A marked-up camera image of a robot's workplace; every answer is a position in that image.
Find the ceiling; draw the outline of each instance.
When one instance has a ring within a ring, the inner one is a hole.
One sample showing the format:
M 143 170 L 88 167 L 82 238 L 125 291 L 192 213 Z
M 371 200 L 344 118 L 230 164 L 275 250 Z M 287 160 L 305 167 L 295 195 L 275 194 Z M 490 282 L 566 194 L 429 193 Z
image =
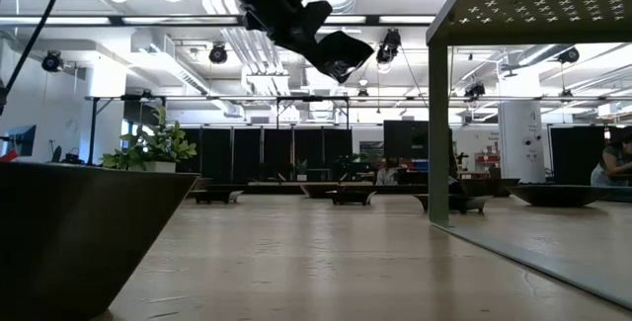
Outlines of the ceiling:
M 2 0 L 2 15 L 39 15 L 48 0 Z M 435 15 L 445 0 L 354 0 L 352 13 L 379 15 Z M 166 0 L 127 0 L 117 3 L 112 0 L 57 0 L 54 15 L 202 15 L 207 14 L 202 0 L 182 0 L 169 2 Z M 130 37 L 133 28 L 103 29 L 63 29 L 48 28 L 41 34 L 43 40 L 93 40 L 124 58 L 133 68 L 127 80 L 128 87 L 148 87 L 157 92 L 179 95 L 195 94 L 191 88 L 183 89 L 183 83 L 172 72 L 157 65 L 147 63 L 142 53 L 132 48 Z M 347 33 L 359 40 L 377 47 L 384 37 L 386 27 L 345 28 Z M 307 93 L 314 90 L 329 90 L 331 94 L 354 96 L 360 89 L 359 81 L 367 81 L 366 87 L 371 96 L 416 96 L 420 92 L 428 92 L 428 52 L 426 47 L 426 27 L 402 27 L 402 47 L 388 73 L 378 73 L 376 61 L 371 58 L 363 68 L 356 71 L 347 83 L 338 85 L 328 77 L 318 73 L 305 59 L 282 48 L 277 54 L 283 69 L 288 76 L 288 89 L 296 93 Z M 31 34 L 29 29 L 19 29 L 18 38 L 25 40 Z M 228 60 L 223 64 L 211 64 L 208 54 L 214 42 L 227 41 L 219 28 L 160 28 L 152 30 L 154 38 L 167 36 L 176 49 L 174 54 L 178 61 L 194 73 L 195 77 L 209 87 L 213 93 L 221 95 L 247 95 L 242 81 L 244 65 L 236 53 L 227 45 Z M 462 95 L 463 89 L 473 81 L 481 81 L 486 85 L 487 95 L 496 93 L 499 81 L 497 62 L 508 60 L 531 48 L 530 45 L 513 46 L 477 46 L 456 47 L 450 49 L 450 75 L 453 92 Z M 557 62 L 543 61 L 532 69 L 539 72 L 543 94 L 557 96 L 562 85 L 581 90 L 581 95 L 596 96 L 613 90 L 620 91 L 632 84 L 632 72 L 626 67 L 631 63 L 632 46 L 625 43 L 579 44 L 581 59 L 575 64 L 561 67 Z M 259 47 L 260 57 L 264 57 L 263 48 Z M 374 106 L 368 100 L 365 106 Z M 395 105 L 421 105 L 415 103 L 382 102 L 384 107 Z M 597 103 L 583 103 L 573 107 L 573 113 L 590 110 Z M 200 104 L 190 103 L 189 109 L 199 110 Z M 180 103 L 179 108 L 187 109 L 187 104 Z M 495 106 L 480 110 L 481 115 L 493 111 Z

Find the perforated metal panel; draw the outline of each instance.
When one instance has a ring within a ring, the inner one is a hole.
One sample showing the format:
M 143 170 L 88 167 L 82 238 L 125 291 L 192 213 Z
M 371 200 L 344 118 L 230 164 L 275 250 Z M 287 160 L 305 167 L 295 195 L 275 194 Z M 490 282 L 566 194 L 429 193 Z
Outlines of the perforated metal panel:
M 429 33 L 449 44 L 628 41 L 632 0 L 448 0 Z

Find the black spotlight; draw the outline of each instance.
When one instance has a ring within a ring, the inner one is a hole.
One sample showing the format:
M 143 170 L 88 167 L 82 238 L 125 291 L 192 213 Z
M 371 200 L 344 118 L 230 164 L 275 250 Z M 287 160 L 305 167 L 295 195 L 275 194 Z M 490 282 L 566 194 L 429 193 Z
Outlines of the black spotlight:
M 576 48 L 571 48 L 557 56 L 560 63 L 575 63 L 580 60 L 580 52 Z
M 467 98 L 478 98 L 483 95 L 485 95 L 485 85 L 481 82 L 474 83 L 465 88 L 465 97 Z
M 208 59 L 213 64 L 223 64 L 228 60 L 228 54 L 226 53 L 225 44 L 223 42 L 217 42 L 213 44 L 213 49 L 210 50 Z
M 397 29 L 388 29 L 375 56 L 380 72 L 386 73 L 390 70 L 390 63 L 397 56 L 397 48 L 400 45 L 402 45 L 402 38 L 399 36 L 399 31 Z
M 61 52 L 58 50 L 49 50 L 46 57 L 41 62 L 41 68 L 49 73 L 58 73 L 63 70 L 63 60 Z

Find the person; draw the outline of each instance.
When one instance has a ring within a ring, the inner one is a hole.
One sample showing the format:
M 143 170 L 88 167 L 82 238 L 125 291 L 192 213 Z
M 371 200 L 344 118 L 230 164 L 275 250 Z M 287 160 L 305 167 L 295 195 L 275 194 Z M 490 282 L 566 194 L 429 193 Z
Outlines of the person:
M 632 133 L 623 140 L 608 144 L 601 153 L 599 163 L 591 174 L 593 187 L 627 187 L 627 180 L 613 180 L 612 177 L 632 171 Z
M 378 186 L 394 186 L 397 185 L 397 168 L 399 162 L 396 159 L 384 159 L 383 167 L 377 172 L 377 180 L 375 185 Z

